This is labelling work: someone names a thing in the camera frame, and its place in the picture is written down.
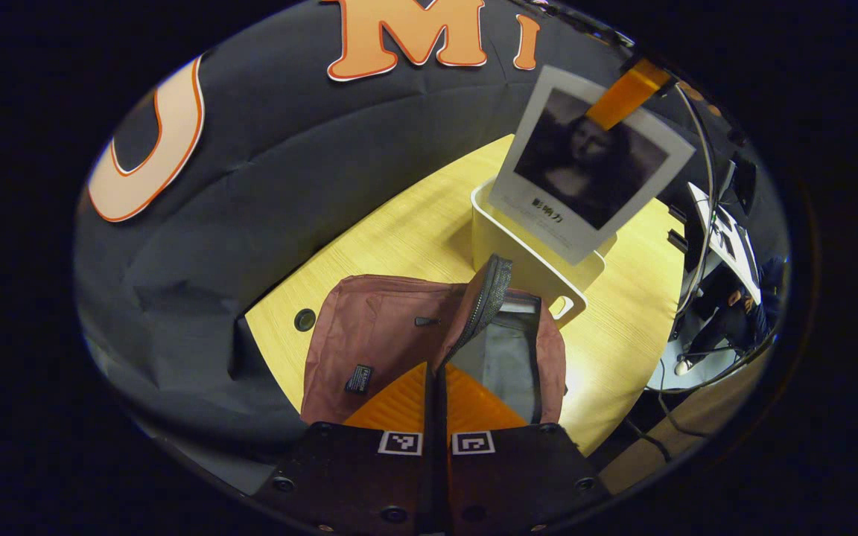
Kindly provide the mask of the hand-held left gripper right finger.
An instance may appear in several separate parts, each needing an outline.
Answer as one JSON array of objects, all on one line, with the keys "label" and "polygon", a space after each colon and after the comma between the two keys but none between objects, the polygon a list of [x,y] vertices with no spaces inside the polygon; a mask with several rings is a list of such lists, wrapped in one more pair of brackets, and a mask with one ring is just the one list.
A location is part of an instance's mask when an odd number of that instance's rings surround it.
[{"label": "hand-held left gripper right finger", "polygon": [[447,534],[547,534],[610,499],[562,425],[527,423],[451,364],[442,381]]}]

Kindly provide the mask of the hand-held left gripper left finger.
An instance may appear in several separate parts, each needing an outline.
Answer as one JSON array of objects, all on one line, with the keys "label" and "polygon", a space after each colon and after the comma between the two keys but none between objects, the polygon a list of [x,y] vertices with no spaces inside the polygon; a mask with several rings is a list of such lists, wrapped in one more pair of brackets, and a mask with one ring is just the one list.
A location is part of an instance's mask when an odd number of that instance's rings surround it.
[{"label": "hand-held left gripper left finger", "polygon": [[344,423],[318,421],[255,501],[320,535],[420,535],[436,528],[426,364]]}]

